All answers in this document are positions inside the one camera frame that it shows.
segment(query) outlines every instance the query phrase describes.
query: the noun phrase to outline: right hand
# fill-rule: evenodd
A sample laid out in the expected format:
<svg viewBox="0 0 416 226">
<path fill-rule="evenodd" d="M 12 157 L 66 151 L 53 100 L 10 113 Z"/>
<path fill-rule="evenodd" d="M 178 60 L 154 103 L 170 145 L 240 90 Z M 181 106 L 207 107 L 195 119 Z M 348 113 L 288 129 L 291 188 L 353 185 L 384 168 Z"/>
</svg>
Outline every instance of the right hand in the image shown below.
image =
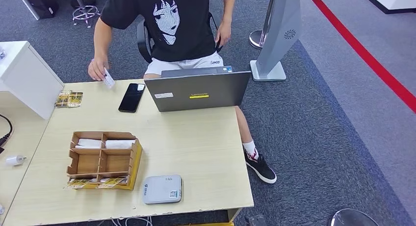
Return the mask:
<svg viewBox="0 0 416 226">
<path fill-rule="evenodd" d="M 88 66 L 88 74 L 93 80 L 104 80 L 105 69 L 109 69 L 107 57 L 95 57 Z"/>
</svg>

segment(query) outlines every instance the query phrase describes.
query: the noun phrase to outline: hand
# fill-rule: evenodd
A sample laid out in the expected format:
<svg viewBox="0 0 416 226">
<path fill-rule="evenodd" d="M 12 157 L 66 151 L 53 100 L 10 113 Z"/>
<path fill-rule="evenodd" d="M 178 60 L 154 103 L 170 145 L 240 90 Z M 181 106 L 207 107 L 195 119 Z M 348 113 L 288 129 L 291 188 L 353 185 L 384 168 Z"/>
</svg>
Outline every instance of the hand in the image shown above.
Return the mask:
<svg viewBox="0 0 416 226">
<path fill-rule="evenodd" d="M 110 68 L 107 57 L 95 57 L 88 66 L 88 74 L 93 80 L 104 80 L 104 67 L 107 70 Z"/>
<path fill-rule="evenodd" d="M 220 27 L 217 30 L 217 37 L 215 38 L 215 42 L 218 43 L 221 37 L 221 42 L 219 47 L 222 47 L 229 41 L 231 38 L 231 21 L 222 21 Z"/>
</svg>

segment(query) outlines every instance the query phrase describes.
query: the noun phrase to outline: laptop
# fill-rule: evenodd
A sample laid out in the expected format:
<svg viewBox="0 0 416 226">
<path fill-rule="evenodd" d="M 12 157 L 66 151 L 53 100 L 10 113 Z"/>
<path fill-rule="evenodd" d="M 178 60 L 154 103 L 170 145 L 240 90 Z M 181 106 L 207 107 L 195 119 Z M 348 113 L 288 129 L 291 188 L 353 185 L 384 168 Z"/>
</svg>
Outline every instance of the laptop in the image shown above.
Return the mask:
<svg viewBox="0 0 416 226">
<path fill-rule="evenodd" d="M 240 105 L 250 77 L 251 71 L 245 71 L 161 77 L 144 82 L 158 110 L 168 112 Z"/>
<path fill-rule="evenodd" d="M 211 67 L 211 68 L 190 68 L 180 70 L 166 70 L 162 71 L 161 77 L 175 77 L 185 75 L 205 75 L 205 74 L 222 74 L 232 73 L 233 69 L 231 66 L 224 67 Z"/>
</svg>

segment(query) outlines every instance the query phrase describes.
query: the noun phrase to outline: left hand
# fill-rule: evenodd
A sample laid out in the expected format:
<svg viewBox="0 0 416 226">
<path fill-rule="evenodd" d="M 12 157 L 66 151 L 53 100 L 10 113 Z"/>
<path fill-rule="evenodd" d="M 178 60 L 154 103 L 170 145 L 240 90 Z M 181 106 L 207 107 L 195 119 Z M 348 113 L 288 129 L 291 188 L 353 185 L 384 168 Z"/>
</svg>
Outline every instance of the left hand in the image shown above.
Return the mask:
<svg viewBox="0 0 416 226">
<path fill-rule="evenodd" d="M 231 22 L 222 21 L 220 27 L 217 30 L 217 37 L 215 38 L 215 43 L 218 43 L 221 36 L 221 42 L 219 47 L 222 47 L 227 43 L 231 38 Z"/>
</svg>

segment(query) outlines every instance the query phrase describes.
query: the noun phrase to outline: red stripe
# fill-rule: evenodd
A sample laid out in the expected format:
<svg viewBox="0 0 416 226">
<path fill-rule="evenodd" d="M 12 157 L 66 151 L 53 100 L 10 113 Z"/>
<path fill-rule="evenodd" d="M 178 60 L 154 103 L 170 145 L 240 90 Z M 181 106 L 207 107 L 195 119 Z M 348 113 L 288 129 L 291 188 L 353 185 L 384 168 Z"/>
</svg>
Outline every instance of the red stripe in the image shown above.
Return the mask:
<svg viewBox="0 0 416 226">
<path fill-rule="evenodd" d="M 325 17 L 332 23 L 341 36 L 349 43 L 355 52 L 367 63 L 367 65 L 390 87 L 393 92 L 416 113 L 416 97 L 404 87 L 381 63 L 354 37 L 354 35 L 341 23 L 322 0 L 312 0 Z"/>
</svg>

